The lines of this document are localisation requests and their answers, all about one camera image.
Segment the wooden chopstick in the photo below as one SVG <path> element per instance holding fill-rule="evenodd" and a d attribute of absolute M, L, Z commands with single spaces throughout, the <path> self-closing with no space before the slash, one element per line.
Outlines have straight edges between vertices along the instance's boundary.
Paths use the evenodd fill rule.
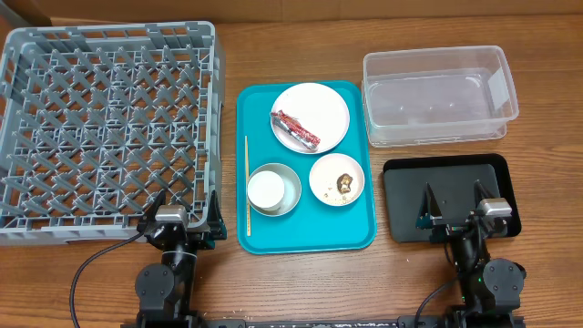
<path fill-rule="evenodd" d="M 245 155 L 245 191 L 246 191 L 246 235 L 251 236 L 251 203 L 249 201 L 249 181 L 250 181 L 250 155 L 249 155 L 249 139 L 246 135 L 244 137 L 244 155 Z"/>

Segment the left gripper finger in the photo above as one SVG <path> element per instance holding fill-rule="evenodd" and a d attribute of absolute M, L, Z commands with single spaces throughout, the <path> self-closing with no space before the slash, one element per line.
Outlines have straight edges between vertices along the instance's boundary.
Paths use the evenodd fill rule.
<path fill-rule="evenodd" d="M 215 190 L 210 194 L 207 224 L 211 232 L 224 232 L 224 221 L 220 213 L 220 202 Z"/>
<path fill-rule="evenodd" d="M 144 221 L 154 220 L 159 207 L 165 204 L 166 204 L 166 191 L 161 190 L 145 211 Z"/>

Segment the teal serving tray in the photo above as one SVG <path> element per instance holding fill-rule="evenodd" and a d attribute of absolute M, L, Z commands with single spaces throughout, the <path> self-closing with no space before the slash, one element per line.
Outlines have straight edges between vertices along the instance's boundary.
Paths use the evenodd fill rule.
<path fill-rule="evenodd" d="M 269 112 L 276 98 L 291 87 L 267 84 L 247 87 L 237 99 L 236 204 L 241 247 L 253 254 L 357 250 L 376 235 L 373 177 L 359 88 L 349 81 L 325 81 L 346 102 L 350 124 L 332 151 L 345 154 L 361 166 L 363 193 L 354 202 L 330 206 L 318 200 L 309 186 L 309 172 L 319 158 L 286 148 L 271 130 Z M 281 163 L 299 176 L 302 192 L 288 213 L 272 217 L 247 209 L 246 176 L 268 163 Z"/>

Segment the black waste tray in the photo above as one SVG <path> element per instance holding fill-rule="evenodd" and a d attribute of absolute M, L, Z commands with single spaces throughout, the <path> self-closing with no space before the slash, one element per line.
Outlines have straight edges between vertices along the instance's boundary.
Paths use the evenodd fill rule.
<path fill-rule="evenodd" d="M 431 231 L 415 227 L 426 185 L 431 187 L 444 218 L 463 221 L 476 207 L 477 180 L 512 208 L 506 236 L 516 237 L 522 230 L 508 165 L 498 154 L 390 159 L 384 163 L 383 179 L 394 241 L 429 241 Z"/>

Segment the clear plastic bin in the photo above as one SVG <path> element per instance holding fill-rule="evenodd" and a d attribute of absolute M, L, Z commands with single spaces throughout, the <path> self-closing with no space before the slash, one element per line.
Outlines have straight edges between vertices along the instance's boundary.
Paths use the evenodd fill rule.
<path fill-rule="evenodd" d="M 368 139 L 377 148 L 499 139 L 519 115 L 499 46 L 369 53 L 362 98 Z"/>

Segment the brown food scrap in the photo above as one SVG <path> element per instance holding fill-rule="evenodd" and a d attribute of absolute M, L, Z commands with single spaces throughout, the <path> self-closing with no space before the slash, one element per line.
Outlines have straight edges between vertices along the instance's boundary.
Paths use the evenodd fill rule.
<path fill-rule="evenodd" d="M 343 173 L 337 180 L 337 190 L 340 194 L 346 194 L 351 191 L 351 184 L 353 182 L 353 177 L 348 173 Z"/>

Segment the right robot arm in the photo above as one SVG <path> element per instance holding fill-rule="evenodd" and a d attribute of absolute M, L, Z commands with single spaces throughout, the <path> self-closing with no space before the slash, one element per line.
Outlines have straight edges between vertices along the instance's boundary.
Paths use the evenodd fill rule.
<path fill-rule="evenodd" d="M 525 268 L 515 261 L 493 259 L 486 240 L 507 235 L 512 208 L 504 198 L 495 197 L 480 181 L 474 182 L 476 207 L 458 222 L 443 218 L 430 185 L 416 218 L 418 230 L 429 230 L 429 241 L 445 248 L 447 260 L 455 267 L 455 277 L 431 292 L 419 305 L 414 327 L 425 325 L 422 312 L 436 295 L 458 284 L 462 304 L 449 307 L 436 327 L 523 327 L 513 315 L 520 307 L 520 293 L 527 277 Z"/>

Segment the red snack wrapper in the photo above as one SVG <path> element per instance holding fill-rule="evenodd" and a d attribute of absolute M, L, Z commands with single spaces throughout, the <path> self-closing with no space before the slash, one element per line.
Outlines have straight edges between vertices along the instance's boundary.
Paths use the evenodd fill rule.
<path fill-rule="evenodd" d="M 316 150 L 321 140 L 304 128 L 296 119 L 283 111 L 271 112 L 271 122 L 285 133 L 299 141 L 308 150 Z"/>

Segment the white paper cup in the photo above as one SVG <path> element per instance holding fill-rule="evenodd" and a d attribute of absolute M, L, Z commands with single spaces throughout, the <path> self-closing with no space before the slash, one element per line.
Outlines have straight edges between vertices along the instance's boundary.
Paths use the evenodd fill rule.
<path fill-rule="evenodd" d="M 248 183 L 248 199 L 260 210 L 277 210 L 285 195 L 282 177 L 270 170 L 256 172 Z"/>

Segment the large white plate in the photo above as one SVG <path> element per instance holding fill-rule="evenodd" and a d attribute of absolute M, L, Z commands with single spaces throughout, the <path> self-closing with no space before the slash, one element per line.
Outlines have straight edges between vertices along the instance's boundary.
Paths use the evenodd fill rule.
<path fill-rule="evenodd" d="M 320 139 L 315 150 L 271 124 L 276 139 L 286 148 L 303 154 L 320 154 L 338 146 L 350 126 L 350 113 L 340 94 L 320 83 L 301 83 L 288 87 L 275 100 L 271 112 L 296 119 L 303 128 Z"/>

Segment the grey-white bowl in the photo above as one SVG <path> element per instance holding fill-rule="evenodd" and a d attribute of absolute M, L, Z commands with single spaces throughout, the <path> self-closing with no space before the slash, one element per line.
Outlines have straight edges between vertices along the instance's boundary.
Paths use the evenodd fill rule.
<path fill-rule="evenodd" d="M 299 176 L 295 173 L 293 169 L 281 163 L 264 164 L 255 169 L 251 173 L 251 176 L 256 172 L 263 170 L 273 171 L 282 177 L 285 186 L 285 195 L 283 198 L 283 202 L 277 210 L 273 211 L 260 210 L 258 208 L 255 208 L 252 204 L 251 207 L 260 214 L 270 217 L 278 217 L 291 212 L 294 209 L 294 207 L 299 203 L 299 200 L 302 195 L 302 184 Z"/>

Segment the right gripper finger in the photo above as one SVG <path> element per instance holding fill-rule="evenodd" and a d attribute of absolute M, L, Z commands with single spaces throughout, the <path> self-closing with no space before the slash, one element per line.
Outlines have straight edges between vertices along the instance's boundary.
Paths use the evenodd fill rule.
<path fill-rule="evenodd" d="M 429 183 L 424 186 L 420 210 L 416 219 L 417 224 L 437 224 L 443 218 L 435 195 Z"/>
<path fill-rule="evenodd" d="M 493 199 L 493 194 L 487 190 L 479 179 L 474 182 L 475 213 L 486 214 L 489 201 Z"/>

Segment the grey dish rack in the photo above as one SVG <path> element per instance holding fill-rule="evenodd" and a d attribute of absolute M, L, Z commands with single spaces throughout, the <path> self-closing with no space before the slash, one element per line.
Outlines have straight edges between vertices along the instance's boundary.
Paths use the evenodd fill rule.
<path fill-rule="evenodd" d="M 225 54 L 213 24 L 17 28 L 1 57 L 1 242 L 124 240 L 161 190 L 220 201 Z"/>

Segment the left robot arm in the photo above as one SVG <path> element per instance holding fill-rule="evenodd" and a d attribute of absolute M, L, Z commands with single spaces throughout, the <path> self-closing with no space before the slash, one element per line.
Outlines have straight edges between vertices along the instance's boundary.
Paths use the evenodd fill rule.
<path fill-rule="evenodd" d="M 139 298 L 137 327 L 202 328 L 208 324 L 190 308 L 197 253 L 213 250 L 227 238 L 218 196 L 210 194 L 210 209 L 200 229 L 191 231 L 186 208 L 168 205 L 161 191 L 138 222 L 137 231 L 162 251 L 161 260 L 140 271 L 135 282 Z"/>

